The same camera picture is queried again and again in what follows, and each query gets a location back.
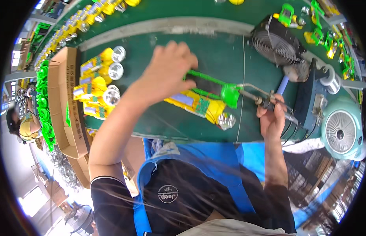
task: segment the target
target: fan grille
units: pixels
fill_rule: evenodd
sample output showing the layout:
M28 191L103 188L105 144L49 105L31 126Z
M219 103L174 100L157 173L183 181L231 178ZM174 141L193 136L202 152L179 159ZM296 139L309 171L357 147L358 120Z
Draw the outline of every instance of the fan grille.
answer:
M332 113L326 123L326 140L332 150L339 154L347 153L356 140L356 124L345 111Z
M255 49L271 62L288 65L296 61L296 52L292 45L281 37L268 31L258 31L252 38Z

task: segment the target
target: woman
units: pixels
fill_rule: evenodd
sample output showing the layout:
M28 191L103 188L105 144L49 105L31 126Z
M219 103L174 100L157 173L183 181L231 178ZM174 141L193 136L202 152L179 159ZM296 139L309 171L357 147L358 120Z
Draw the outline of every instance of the woman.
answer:
M32 102L28 99L27 108L30 111L33 109ZM24 144L42 136L39 119L37 116L32 115L31 112L27 112L22 120L20 120L19 112L17 111L16 106L13 106L8 109L6 120L10 134L20 137Z
M133 127L149 106L196 86L182 80L191 68L198 68L198 60L185 43L157 46L143 75L96 134L89 172L99 235L295 233L280 140L285 118L279 103L274 112L258 107L256 114L265 139L264 187L238 163L233 144L206 143L202 148L170 142L140 168L140 194L130 196L121 158Z

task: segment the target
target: blue apron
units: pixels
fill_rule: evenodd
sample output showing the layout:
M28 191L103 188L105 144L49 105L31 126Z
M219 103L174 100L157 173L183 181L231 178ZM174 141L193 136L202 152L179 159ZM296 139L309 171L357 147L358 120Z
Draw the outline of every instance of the blue apron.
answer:
M176 145L170 142L165 144L151 157L150 148L145 147L145 151L147 160L138 172L137 184L140 194L135 197L133 204L134 223L138 236L143 236L144 232L152 233L143 204L143 190L150 181L154 170L157 169L157 163L164 159L176 159L195 166L206 176L228 188L239 212L255 213L242 185L241 177L234 174L234 170L238 170L238 172L240 170L238 157L233 144L198 143Z

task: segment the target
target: hand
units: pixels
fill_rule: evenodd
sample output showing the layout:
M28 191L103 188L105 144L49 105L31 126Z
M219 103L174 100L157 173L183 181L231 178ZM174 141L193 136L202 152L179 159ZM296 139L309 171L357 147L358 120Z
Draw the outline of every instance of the hand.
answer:
M27 99L26 101L28 109L32 111L32 101L30 101L29 99Z
M284 102L284 98L281 95L275 94L275 97ZM260 132L265 141L281 142L280 136L285 126L284 111L286 111L286 108L283 106L284 105L277 103L275 105L275 111L268 111L267 109L258 106L256 116L260 118Z
M184 42L170 41L166 47L156 46L150 64L142 76L127 90L128 96L142 94L148 105L153 105L181 91L195 88L192 80L183 81L191 68L197 69L196 56Z

